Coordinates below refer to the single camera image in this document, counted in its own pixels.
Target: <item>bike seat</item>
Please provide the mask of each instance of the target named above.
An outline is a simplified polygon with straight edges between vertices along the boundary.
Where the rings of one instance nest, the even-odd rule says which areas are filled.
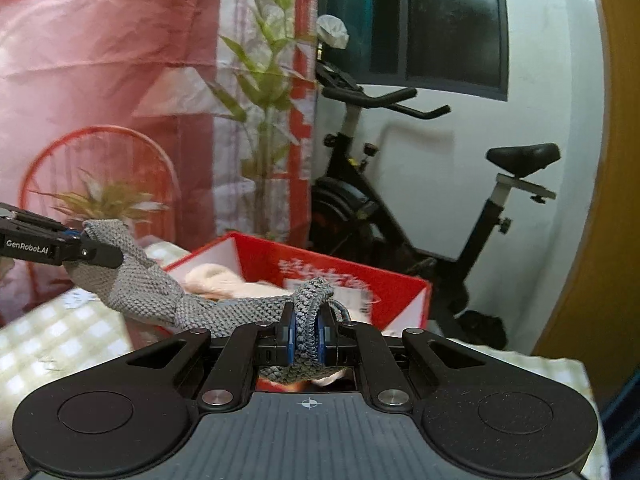
[[[492,148],[486,152],[486,160],[504,171],[513,173],[517,178],[523,178],[560,160],[560,149],[551,142],[533,146]]]

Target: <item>checkered tablecloth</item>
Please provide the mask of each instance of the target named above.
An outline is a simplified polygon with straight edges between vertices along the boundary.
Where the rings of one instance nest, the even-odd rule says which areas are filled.
[[[162,242],[146,249],[165,266],[187,251]],[[566,384],[594,406],[584,366],[571,359],[549,360],[469,345],[475,350]],[[15,446],[11,420],[20,401],[36,388],[131,351],[122,316],[85,291],[74,289],[0,330],[0,480],[27,474]],[[602,427],[582,474],[609,480]]]

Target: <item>exercise bike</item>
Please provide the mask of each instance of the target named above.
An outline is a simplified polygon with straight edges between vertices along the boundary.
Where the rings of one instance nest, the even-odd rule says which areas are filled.
[[[498,173],[494,190],[485,202],[460,256],[453,260],[414,247],[364,176],[367,164],[376,156],[378,147],[365,144],[364,158],[359,162],[350,155],[363,108],[387,108],[420,120],[433,120],[450,113],[450,107],[421,112],[399,104],[415,97],[415,88],[403,88],[380,97],[367,96],[349,74],[322,60],[317,62],[316,77],[322,85],[322,95],[345,103],[346,114],[340,132],[327,135],[323,141],[325,146],[332,149],[332,154],[326,173],[312,186],[310,248],[345,260],[429,280],[433,285],[431,311],[444,335],[494,347],[505,346],[506,337],[501,322],[499,327],[494,324],[483,328],[481,325],[487,322],[485,318],[488,317],[476,313],[476,316],[465,319],[466,330],[461,330],[461,323],[456,322],[453,315],[462,312],[468,304],[465,280],[491,232],[495,227],[502,234],[509,230],[511,219],[502,218],[501,215],[511,189],[528,192],[532,200],[541,204],[546,199],[556,198],[554,192],[523,178],[559,160],[558,146],[537,144],[493,148],[486,153],[488,161],[511,176]],[[493,331],[494,334],[481,334],[487,331]]]

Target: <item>grey knitted fabric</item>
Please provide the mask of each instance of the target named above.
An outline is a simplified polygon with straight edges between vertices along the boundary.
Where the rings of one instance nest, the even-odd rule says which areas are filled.
[[[332,299],[333,290],[322,278],[314,278],[292,296],[243,298],[209,301],[187,294],[155,261],[148,258],[118,220],[93,220],[84,223],[90,238],[119,247],[124,261],[117,269],[89,266],[83,262],[65,264],[73,282],[97,294],[102,302],[136,319],[174,326],[180,330],[204,327],[213,337],[231,335],[242,324],[278,321],[286,301],[293,301],[296,315],[296,352],[294,364],[271,367],[262,374],[271,381],[288,384],[327,377],[339,368],[318,363],[318,341],[314,325],[318,308],[328,301],[337,319],[349,319],[347,310]]]

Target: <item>window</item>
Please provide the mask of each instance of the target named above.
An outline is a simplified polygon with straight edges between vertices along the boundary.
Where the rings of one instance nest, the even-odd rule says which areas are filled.
[[[322,58],[363,84],[417,86],[506,100],[505,0],[319,0],[342,19],[346,50]]]

